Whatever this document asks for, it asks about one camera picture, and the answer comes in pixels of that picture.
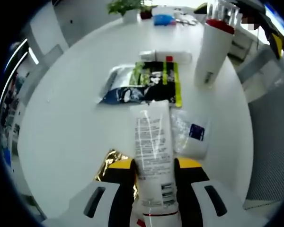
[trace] blue object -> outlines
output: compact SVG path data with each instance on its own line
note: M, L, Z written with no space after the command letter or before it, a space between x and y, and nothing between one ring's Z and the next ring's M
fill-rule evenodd
M3 155L4 155L4 159L5 162L9 165L9 167L11 166L11 158L10 158L10 150L8 148L5 148L3 150Z
M203 141L205 129L199 125L192 124L190 126L189 137Z
M159 14L154 16L154 25L175 25L176 20L173 16L171 15L166 15L166 14Z

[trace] gold foil wrapper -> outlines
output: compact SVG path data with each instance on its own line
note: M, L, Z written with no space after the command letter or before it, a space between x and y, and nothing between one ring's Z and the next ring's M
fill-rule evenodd
M102 181L108 167L113 164L114 162L120 161L120 160L125 160L129 159L128 156L122 154L121 152L118 152L114 149L110 150L108 154L105 156L104 161L97 173L97 175L94 177L95 180L97 181ZM133 186L133 198L135 199L138 195L138 190L137 186Z

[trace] potted plant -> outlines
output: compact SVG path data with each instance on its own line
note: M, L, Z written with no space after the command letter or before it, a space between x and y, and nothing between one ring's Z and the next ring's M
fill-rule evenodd
M140 17L142 20L152 18L152 6L146 6L144 0L141 0Z
M124 23L136 22L140 7L140 0L113 0L107 5L108 13L120 13Z

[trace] green plant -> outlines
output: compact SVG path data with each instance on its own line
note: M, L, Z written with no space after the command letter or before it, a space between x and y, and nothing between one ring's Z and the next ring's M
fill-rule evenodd
M140 10L142 12L145 12L145 11L151 11L152 7L151 6L146 6L145 5L145 0L141 0L140 1Z
M132 9L140 9L141 0L113 0L111 3L108 3L107 9L108 13L120 13L121 16L124 16L125 13Z

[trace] barcode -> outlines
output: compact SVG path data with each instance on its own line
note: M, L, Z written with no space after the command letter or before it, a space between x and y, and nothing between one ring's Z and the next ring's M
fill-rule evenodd
M161 193L163 198L163 205L171 205L175 203L175 195L173 192L173 183L161 184Z

